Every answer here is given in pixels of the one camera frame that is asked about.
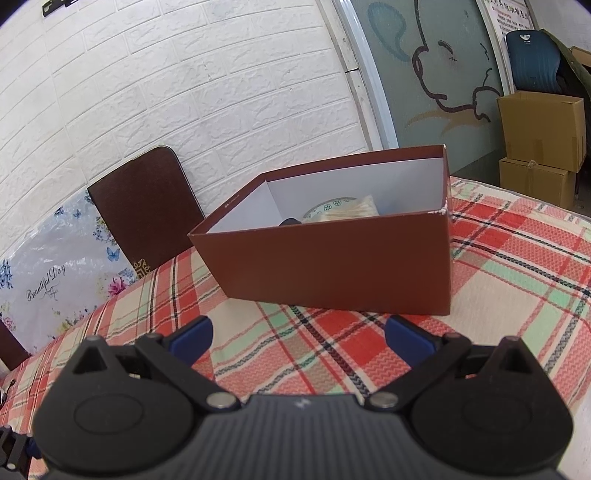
open box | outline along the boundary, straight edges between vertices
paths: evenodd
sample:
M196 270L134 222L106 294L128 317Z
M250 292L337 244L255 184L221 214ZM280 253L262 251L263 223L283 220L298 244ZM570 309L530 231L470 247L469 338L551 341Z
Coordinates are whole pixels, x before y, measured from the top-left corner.
M443 145L331 158L259 175L189 238L229 297L449 314L449 191ZM366 195L379 216L279 226Z

floral pillow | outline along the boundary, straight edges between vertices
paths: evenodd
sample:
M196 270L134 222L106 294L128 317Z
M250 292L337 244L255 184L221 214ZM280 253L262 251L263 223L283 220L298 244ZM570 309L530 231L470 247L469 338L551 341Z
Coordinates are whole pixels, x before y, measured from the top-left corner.
M0 320L30 353L138 276L84 189L0 262Z

blue butterfly print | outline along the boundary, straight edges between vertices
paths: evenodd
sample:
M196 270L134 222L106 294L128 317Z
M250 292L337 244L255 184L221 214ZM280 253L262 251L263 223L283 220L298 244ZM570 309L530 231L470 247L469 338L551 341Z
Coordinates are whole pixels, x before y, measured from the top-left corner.
M107 247L107 256L109 257L109 261L111 262L117 262L117 260L119 260L119 253L121 252L121 249L118 248L117 250L115 250L114 252Z

stacked cardboard boxes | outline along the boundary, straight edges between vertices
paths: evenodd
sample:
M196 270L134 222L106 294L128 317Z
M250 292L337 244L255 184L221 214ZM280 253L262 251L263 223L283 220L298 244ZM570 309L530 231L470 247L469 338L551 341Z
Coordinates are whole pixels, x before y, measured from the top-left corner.
M517 92L498 103L507 151L501 187L571 209L587 150L583 99Z

green fabric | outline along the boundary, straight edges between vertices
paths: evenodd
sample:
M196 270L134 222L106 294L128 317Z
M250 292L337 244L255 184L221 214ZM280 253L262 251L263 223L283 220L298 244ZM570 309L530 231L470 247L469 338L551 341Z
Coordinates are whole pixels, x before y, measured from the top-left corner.
M552 33L550 33L549 31L544 29L542 29L541 31L548 35L552 39L552 41L556 43L556 46L560 50L560 53L565 58L574 74L581 81L581 83L587 90L587 94L591 98L591 73L589 73L587 69L583 67L576 58L574 58L574 55L570 51L570 48L564 45L558 38L553 36Z

